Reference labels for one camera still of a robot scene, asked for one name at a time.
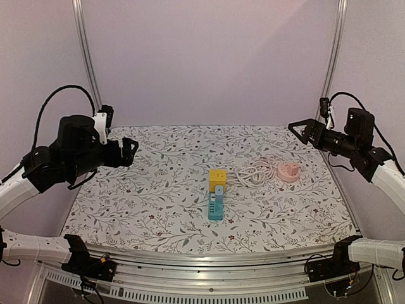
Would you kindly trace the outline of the pink charger cube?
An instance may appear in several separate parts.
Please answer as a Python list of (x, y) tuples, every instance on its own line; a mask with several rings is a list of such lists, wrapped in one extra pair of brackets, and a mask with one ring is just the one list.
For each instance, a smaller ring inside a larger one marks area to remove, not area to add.
[(299, 175), (300, 164), (295, 162), (287, 162), (286, 164), (287, 173), (290, 176)]

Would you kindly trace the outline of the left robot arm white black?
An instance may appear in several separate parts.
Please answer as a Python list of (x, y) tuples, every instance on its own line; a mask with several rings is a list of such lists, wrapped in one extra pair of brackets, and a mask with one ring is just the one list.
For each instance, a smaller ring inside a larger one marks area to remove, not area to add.
[[(81, 186), (77, 179), (95, 176), (99, 167), (129, 167), (139, 144), (124, 137), (108, 139), (111, 120), (106, 113), (93, 117), (72, 115), (59, 122), (58, 135), (50, 146), (34, 146), (1, 181), (1, 216), (57, 184), (68, 189)], [(94, 270), (94, 261), (79, 236), (38, 237), (1, 229), (1, 260), (41, 260), (71, 266), (81, 275)]]

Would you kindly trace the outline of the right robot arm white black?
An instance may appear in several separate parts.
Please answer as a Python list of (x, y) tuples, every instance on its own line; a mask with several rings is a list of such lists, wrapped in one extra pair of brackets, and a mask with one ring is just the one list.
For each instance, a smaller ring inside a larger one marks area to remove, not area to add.
[[(349, 108), (344, 132), (327, 129), (324, 123), (309, 118), (288, 124), (288, 129), (303, 144), (349, 163), (369, 183), (376, 186), (404, 213), (404, 174), (397, 168), (394, 156), (373, 146), (374, 116), (361, 108)], [(332, 276), (341, 276), (352, 263), (365, 262), (404, 271), (404, 241), (347, 237), (335, 243), (327, 263)]]

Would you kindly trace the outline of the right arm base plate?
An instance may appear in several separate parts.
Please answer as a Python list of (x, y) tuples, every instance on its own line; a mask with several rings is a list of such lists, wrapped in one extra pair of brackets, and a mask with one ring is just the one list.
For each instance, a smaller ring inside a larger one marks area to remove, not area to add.
[(360, 264), (356, 262), (335, 262), (333, 258), (315, 254), (304, 264), (304, 273), (310, 282), (324, 281), (359, 272)]

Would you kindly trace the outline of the blue charger cube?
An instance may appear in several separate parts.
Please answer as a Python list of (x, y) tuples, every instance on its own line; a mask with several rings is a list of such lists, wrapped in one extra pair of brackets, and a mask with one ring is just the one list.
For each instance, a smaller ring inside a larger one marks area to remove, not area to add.
[(223, 186), (216, 186), (215, 187), (215, 196), (223, 196), (224, 195), (224, 187)]

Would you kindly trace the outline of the teal power strip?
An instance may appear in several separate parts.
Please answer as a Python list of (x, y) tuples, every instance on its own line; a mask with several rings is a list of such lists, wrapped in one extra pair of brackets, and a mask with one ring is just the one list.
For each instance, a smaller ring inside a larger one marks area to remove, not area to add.
[(223, 193), (210, 193), (208, 199), (208, 219), (223, 220)]

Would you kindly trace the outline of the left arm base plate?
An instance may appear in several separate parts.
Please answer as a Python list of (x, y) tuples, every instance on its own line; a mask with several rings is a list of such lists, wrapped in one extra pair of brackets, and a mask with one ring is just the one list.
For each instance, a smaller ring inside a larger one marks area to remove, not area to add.
[(112, 282), (115, 276), (117, 263), (110, 259), (110, 253), (102, 257), (92, 257), (88, 252), (74, 252), (69, 261), (61, 265), (65, 272), (81, 277)]

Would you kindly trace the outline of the yellow cube socket adapter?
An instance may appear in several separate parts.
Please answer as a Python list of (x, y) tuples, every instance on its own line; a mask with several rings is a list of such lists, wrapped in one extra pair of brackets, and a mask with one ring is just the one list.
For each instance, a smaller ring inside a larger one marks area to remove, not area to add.
[(225, 169), (209, 170), (209, 192), (214, 193), (216, 186), (222, 186), (224, 192), (227, 190), (227, 171)]

